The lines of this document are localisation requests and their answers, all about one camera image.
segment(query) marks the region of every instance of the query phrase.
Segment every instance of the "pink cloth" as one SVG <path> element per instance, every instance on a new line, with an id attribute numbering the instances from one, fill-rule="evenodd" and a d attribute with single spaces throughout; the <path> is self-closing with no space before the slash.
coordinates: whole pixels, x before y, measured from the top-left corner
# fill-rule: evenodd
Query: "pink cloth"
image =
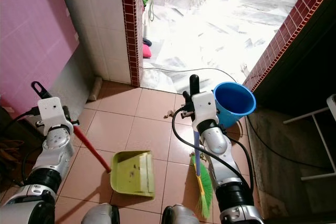
<path id="1" fill-rule="evenodd" d="M 16 116 L 36 106 L 30 87 L 50 88 L 79 45 L 64 0 L 1 0 L 1 106 Z"/>
<path id="2" fill-rule="evenodd" d="M 151 49 L 146 44 L 142 45 L 142 53 L 143 53 L 144 58 L 151 58 L 152 57 Z"/>

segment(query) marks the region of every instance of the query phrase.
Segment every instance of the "broom bristles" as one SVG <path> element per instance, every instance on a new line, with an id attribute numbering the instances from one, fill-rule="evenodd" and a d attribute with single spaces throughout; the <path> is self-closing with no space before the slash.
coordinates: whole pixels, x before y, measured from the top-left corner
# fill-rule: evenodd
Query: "broom bristles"
<path id="1" fill-rule="evenodd" d="M 195 165 L 195 155 L 191 156 L 192 163 Z M 200 163 L 201 183 L 203 185 L 204 195 L 200 195 L 197 207 L 201 210 L 204 218 L 210 216 L 210 205 L 212 202 L 212 182 L 210 175 L 204 164 Z"/>

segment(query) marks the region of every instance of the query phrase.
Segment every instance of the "red broom handle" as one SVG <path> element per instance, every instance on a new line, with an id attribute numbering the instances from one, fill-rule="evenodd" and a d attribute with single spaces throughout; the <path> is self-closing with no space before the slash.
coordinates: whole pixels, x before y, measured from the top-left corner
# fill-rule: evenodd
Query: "red broom handle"
<path id="1" fill-rule="evenodd" d="M 105 162 L 102 156 L 96 151 L 90 141 L 84 136 L 84 134 L 80 131 L 78 126 L 73 127 L 74 134 L 84 143 L 84 145 L 90 150 L 90 152 L 98 159 L 98 161 L 102 164 L 102 166 L 106 169 L 107 173 L 111 172 L 111 167 Z"/>

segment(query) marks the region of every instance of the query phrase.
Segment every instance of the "floor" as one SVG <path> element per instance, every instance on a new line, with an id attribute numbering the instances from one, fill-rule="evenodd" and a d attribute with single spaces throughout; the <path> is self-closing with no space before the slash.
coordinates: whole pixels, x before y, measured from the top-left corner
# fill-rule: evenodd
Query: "floor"
<path id="1" fill-rule="evenodd" d="M 300 179 L 304 176 L 332 172 L 326 149 L 312 118 L 283 124 L 284 120 L 292 117 L 265 108 L 258 108 L 249 118 L 258 135 L 273 150 L 285 157 L 327 168 L 299 165 L 271 153 L 249 126 L 249 139 L 263 217 L 295 217 L 335 212 L 336 199 L 330 192 L 336 189 L 336 177 L 305 182 Z M 317 114 L 316 119 L 335 160 L 336 122 L 330 111 Z"/>
<path id="2" fill-rule="evenodd" d="M 144 68 L 221 69 L 243 83 L 297 0 L 154 0 L 154 21 L 144 37 L 152 57 Z M 230 77 L 217 70 L 193 71 L 201 90 Z M 182 93 L 191 72 L 145 70 L 144 88 Z"/>
<path id="3" fill-rule="evenodd" d="M 62 183 L 56 202 L 56 223 L 80 223 L 85 213 L 98 203 L 119 206 L 121 223 L 159 224 L 168 205 L 184 204 L 205 223 L 220 223 L 217 200 L 213 199 L 211 216 L 203 219 L 196 208 L 199 189 L 194 167 L 190 165 L 188 146 L 178 141 L 171 131 L 169 110 L 183 104 L 181 95 L 104 81 L 95 102 L 87 103 L 79 117 L 81 129 L 109 163 L 116 152 L 151 150 L 154 157 L 154 200 L 113 192 L 109 175 L 78 139 L 74 139 L 75 155 L 71 169 Z M 178 119 L 177 131 L 193 142 L 190 119 Z M 250 152 L 245 119 L 228 129 L 230 137 L 244 144 Z M 233 144 L 232 154 L 249 181 L 244 152 Z M 16 190 L 10 187 L 1 195 L 5 202 Z M 255 204 L 259 208 L 257 190 Z"/>

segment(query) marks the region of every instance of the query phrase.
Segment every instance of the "red tile border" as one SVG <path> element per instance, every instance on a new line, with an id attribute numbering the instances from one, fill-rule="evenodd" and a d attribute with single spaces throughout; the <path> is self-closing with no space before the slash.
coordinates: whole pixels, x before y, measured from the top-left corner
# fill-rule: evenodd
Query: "red tile border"
<path id="1" fill-rule="evenodd" d="M 142 0 L 122 0 L 131 84 L 139 87 L 142 77 Z"/>
<path id="2" fill-rule="evenodd" d="M 253 67 L 244 85 L 252 92 L 259 86 L 265 76 L 278 62 L 289 45 L 301 32 L 308 20 L 323 0 L 298 0 L 274 38 Z"/>

